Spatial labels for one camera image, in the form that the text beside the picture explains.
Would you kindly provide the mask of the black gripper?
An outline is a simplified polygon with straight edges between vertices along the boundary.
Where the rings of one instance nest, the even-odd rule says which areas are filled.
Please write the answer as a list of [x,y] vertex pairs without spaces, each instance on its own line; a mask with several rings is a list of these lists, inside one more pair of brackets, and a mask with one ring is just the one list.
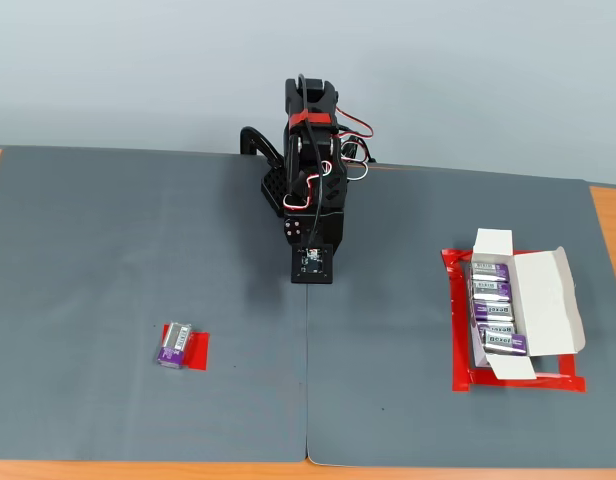
[[343,238],[344,212],[287,212],[283,219],[284,236],[290,245],[327,244],[338,246]]

